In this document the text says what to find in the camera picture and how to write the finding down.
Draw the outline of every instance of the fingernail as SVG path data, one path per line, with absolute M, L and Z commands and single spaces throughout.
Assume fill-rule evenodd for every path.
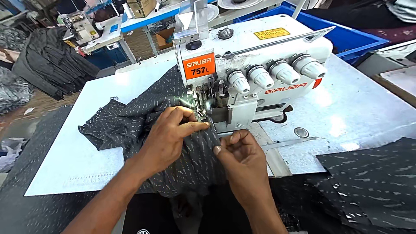
M 215 146 L 214 147 L 214 154 L 218 155 L 218 153 L 221 151 L 221 146 Z

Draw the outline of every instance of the yellow sticker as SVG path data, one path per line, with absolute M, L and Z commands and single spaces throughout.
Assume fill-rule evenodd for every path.
M 290 35 L 290 33 L 286 31 L 286 29 L 280 27 L 280 28 L 270 29 L 266 31 L 255 32 L 254 35 L 256 35 L 260 40 L 263 40 L 263 39 L 268 39 L 268 38 L 273 38 L 273 37 L 281 37 L 281 36 Z

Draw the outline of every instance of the machine hole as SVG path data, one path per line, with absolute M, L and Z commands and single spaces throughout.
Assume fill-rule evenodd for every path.
M 261 104 L 263 104 L 265 101 L 266 101 L 265 99 L 259 99 L 259 100 L 257 101 L 257 105 L 261 105 Z

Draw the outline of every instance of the overlock sewing machine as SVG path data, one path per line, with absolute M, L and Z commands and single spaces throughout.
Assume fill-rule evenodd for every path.
M 183 1 L 176 15 L 174 50 L 188 94 L 201 119 L 218 133 L 253 121 L 286 121 L 294 99 L 319 85 L 332 43 L 288 15 L 209 30 L 207 1 Z
M 62 14 L 62 21 L 68 28 L 63 40 L 72 47 L 82 46 L 102 35 L 103 28 L 83 11 Z

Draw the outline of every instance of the cardboard box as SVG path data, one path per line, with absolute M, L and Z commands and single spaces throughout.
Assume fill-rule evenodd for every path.
M 156 39 L 157 39 L 157 44 L 159 46 L 159 50 L 164 50 L 166 48 L 173 46 L 173 43 L 166 43 L 166 39 L 168 39 L 169 36 L 172 36 L 174 31 L 175 31 L 175 27 L 165 29 L 156 33 Z
M 156 0 L 127 0 L 134 17 L 144 18 L 156 7 Z

